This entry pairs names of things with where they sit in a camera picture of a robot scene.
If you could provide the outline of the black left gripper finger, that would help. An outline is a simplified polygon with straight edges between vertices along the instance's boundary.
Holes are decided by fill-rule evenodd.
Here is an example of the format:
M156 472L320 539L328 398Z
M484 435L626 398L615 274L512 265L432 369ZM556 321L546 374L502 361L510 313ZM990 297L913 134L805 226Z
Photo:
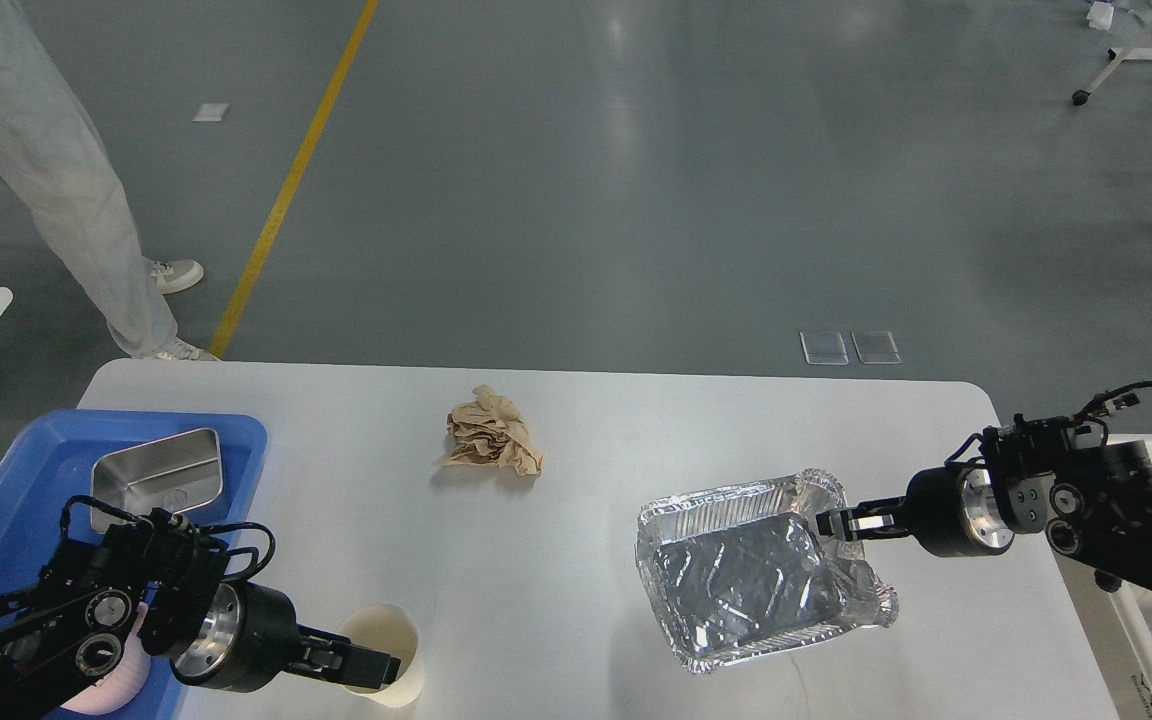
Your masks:
M298 628L291 651L291 674L319 682L380 691L396 682L403 661L372 647L364 647L335 632Z

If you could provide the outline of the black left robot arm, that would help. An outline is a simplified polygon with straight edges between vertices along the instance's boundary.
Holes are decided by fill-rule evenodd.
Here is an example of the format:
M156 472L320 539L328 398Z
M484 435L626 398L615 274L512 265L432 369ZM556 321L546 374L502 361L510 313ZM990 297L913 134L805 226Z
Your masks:
M268 547L232 547L256 521L198 525L70 497L33 584L0 593L0 719L40 719L114 674L141 642L180 684L250 694L282 674L382 689L403 660L302 626L291 598L255 583Z

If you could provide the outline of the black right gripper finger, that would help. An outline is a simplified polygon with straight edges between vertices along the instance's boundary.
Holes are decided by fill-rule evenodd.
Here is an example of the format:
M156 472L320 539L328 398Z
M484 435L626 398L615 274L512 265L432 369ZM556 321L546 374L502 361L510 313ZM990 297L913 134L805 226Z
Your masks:
M905 521L904 497L878 498L846 509L829 509L814 515L820 537L838 541L888 541L914 536Z

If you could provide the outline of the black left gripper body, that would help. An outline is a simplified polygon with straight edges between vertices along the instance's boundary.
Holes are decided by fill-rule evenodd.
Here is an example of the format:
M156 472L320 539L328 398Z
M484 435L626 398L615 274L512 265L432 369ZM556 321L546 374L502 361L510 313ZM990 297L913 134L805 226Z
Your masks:
M172 674L184 685L250 694L298 661L301 650L291 597L250 582L223 583Z

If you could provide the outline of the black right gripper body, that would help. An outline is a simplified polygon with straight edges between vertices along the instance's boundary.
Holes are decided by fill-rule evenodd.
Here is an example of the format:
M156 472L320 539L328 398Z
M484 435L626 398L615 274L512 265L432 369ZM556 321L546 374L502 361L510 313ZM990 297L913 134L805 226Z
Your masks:
M1000 556L1015 539L996 514L986 473L977 470L915 473L905 488L905 526L922 548L941 559Z

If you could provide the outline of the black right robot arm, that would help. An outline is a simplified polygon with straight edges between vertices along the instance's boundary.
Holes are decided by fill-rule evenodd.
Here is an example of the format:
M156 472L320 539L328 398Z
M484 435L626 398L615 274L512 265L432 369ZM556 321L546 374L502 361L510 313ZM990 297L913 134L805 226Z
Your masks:
M1152 592L1152 458L1112 444L1108 418L1138 406L1152 379L1097 393L1074 414L970 434L900 497L819 511L812 529L838 541L911 537L942 559L995 558L1020 536L1092 569L1098 588Z

